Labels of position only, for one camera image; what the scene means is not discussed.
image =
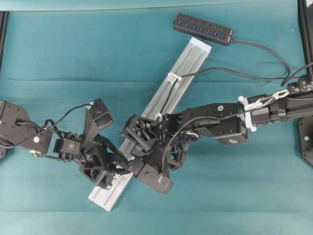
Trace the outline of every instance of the wire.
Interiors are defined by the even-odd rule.
[[[185,74],[183,76],[181,76],[182,78],[184,77],[190,77],[190,76],[195,76],[195,75],[199,75],[201,73],[205,73],[211,70],[223,70],[226,72],[230,72],[230,73],[234,73],[236,75],[242,76],[242,77],[246,77],[246,78],[250,78],[250,79],[254,79],[257,81],[280,81],[280,80],[284,80],[286,77],[277,77],[277,78],[263,78],[263,77],[256,77],[256,76],[252,76],[243,72],[239,72],[239,71],[235,71],[235,70],[231,70],[231,69],[227,69],[227,68],[223,68],[223,67],[210,67],[198,72],[194,72],[194,73],[189,73],[189,74]]]
[[[257,77],[257,76],[249,75],[249,74],[246,74],[246,73],[243,73],[243,72],[239,72],[239,71],[223,68],[223,67],[210,67],[210,68],[198,71],[198,72],[185,74],[185,75],[183,75],[181,77],[195,76],[195,75],[198,75],[198,74],[201,74],[201,73],[204,73],[204,72],[208,72],[210,70],[222,70],[222,71],[234,73],[234,74],[242,76],[242,77],[254,79],[254,80],[257,80],[257,81],[279,81],[279,80],[284,80],[287,77],[289,77],[291,71],[290,71],[290,67],[289,67],[288,63],[279,54],[277,54],[275,51],[273,51],[269,47],[266,47],[266,46],[263,46],[263,45],[257,44],[257,43],[244,42],[244,41],[238,41],[238,40],[232,40],[232,42],[239,43],[239,44],[244,44],[244,45],[249,45],[249,46],[254,46],[254,47],[259,47],[259,48],[262,48],[264,50],[267,50],[268,52],[273,54],[277,59],[279,59],[283,63],[283,65],[286,67],[287,75],[285,77],[263,78],[263,77]]]
[[[286,77],[288,77],[290,75],[290,67],[289,67],[288,63],[279,54],[277,54],[275,51],[273,51],[271,48],[266,47],[266,46],[261,45],[261,44],[258,44],[258,43],[244,42],[244,41],[239,41],[239,40],[231,40],[231,41],[233,43],[238,43],[238,44],[243,44],[243,45],[248,45],[248,46],[253,46],[253,47],[259,47],[259,48],[262,48],[264,50],[267,50],[269,53],[274,55],[277,59],[279,59],[284,64],[284,66],[286,67],[287,72],[288,72]]]
[[[34,138],[35,136],[38,136],[38,135],[41,135],[49,130],[51,130],[52,128],[54,128],[57,124],[59,124],[70,112],[72,112],[73,110],[75,109],[78,109],[78,108],[81,108],[81,107],[84,107],[84,106],[92,106],[91,104],[82,104],[82,105],[79,105],[79,106],[76,106],[74,108],[71,108],[70,110],[68,110],[55,124],[53,124],[52,126],[44,129],[43,131],[40,131],[38,133],[36,133],[35,135],[32,135],[31,137],[23,140],[22,142],[20,143],[17,143],[17,144],[14,144],[14,145],[10,145],[10,146],[5,146],[5,145],[2,145],[0,144],[0,147],[2,148],[7,148],[7,149],[10,149],[10,148],[15,148],[23,143],[25,143],[26,141],[29,141],[30,139]]]
[[[51,123],[51,125],[54,125],[54,124],[55,124],[55,122],[54,122],[52,119],[47,119],[47,120],[45,121],[45,123],[44,123],[43,128],[46,128],[46,127],[48,126],[49,122]],[[57,127],[57,126],[54,126],[53,129],[55,130],[55,132],[57,133],[57,135],[58,135],[61,139],[63,139],[63,136],[61,135],[61,131],[59,131],[58,127]]]
[[[301,68],[299,68],[296,72],[294,72],[290,77],[286,77],[283,81],[282,81],[282,84],[280,84],[280,86],[284,86],[287,82],[290,81],[290,79],[292,79],[292,77],[294,77],[295,75],[297,75],[298,73],[300,73],[302,70],[306,69],[307,67],[313,65],[313,62],[312,63],[309,63]]]
[[[176,79],[175,82],[172,84],[172,87],[171,87],[171,89],[170,89],[170,92],[168,93],[167,98],[166,98],[166,100],[165,100],[165,102],[164,102],[164,104],[163,104],[163,106],[162,106],[162,108],[161,108],[161,111],[160,111],[161,114],[163,113],[163,111],[164,111],[164,109],[165,109],[165,106],[167,105],[167,103],[168,103],[168,101],[169,101],[169,99],[170,99],[170,97],[171,97],[171,94],[172,94],[172,92],[173,92],[174,86],[177,84],[178,81],[179,81],[179,80]]]

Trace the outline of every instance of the screw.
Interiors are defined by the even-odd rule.
[[[35,143],[38,143],[39,141],[40,141],[39,137],[38,137],[38,136],[35,136],[35,137],[34,137],[34,142],[35,142]]]
[[[230,142],[230,143],[238,143],[238,141],[233,140],[233,139],[228,140],[228,142]]]
[[[224,106],[223,106],[223,105],[220,105],[219,107],[217,107],[217,110],[218,110],[218,111],[223,111],[223,109],[224,109]]]

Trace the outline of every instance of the teal fabric surface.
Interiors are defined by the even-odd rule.
[[[0,10],[6,11],[77,11],[137,8],[163,8],[242,3],[266,0],[1,0]]]
[[[100,97],[115,119],[102,134],[119,146],[127,118],[142,113],[190,40],[172,29],[178,12],[271,47],[293,71],[305,63],[294,0],[11,12],[0,98],[25,107],[41,124]],[[212,51],[203,68],[284,75],[275,57],[258,48],[208,44]],[[279,84],[212,71],[195,78],[176,111],[269,94]],[[74,111],[60,128],[81,133],[84,118],[84,109]],[[78,165],[14,149],[0,162],[0,234],[312,234],[313,169],[300,156],[295,121],[262,127],[242,145],[223,147],[202,137],[171,178],[174,187],[166,196],[133,179],[106,212],[87,199],[93,184]]]

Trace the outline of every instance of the black usb hub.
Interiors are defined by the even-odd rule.
[[[178,13],[173,23],[174,29],[177,31],[191,34],[224,46],[229,46],[234,32],[232,28],[226,28],[182,13]]]

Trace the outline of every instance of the aluminum rail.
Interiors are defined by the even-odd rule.
[[[172,67],[170,73],[182,76],[184,74],[199,71],[210,51],[211,47],[209,45],[199,41],[196,38],[191,38],[186,48]],[[193,78],[194,76],[186,77],[176,83],[175,87],[173,88],[172,95],[169,98],[167,105],[164,107],[163,114],[173,112],[176,105],[192,82]],[[143,112],[143,117],[156,119],[156,114],[160,112],[172,84],[173,82],[171,82],[170,76],[167,75],[160,88]],[[134,143],[128,139],[126,139],[120,147],[120,151],[128,160],[132,159],[131,151],[133,147]],[[111,211],[132,176],[133,174],[131,173],[119,176],[118,178],[114,179],[112,181],[112,187],[110,190],[105,190],[96,186],[89,195],[88,199],[101,206],[105,210]]]

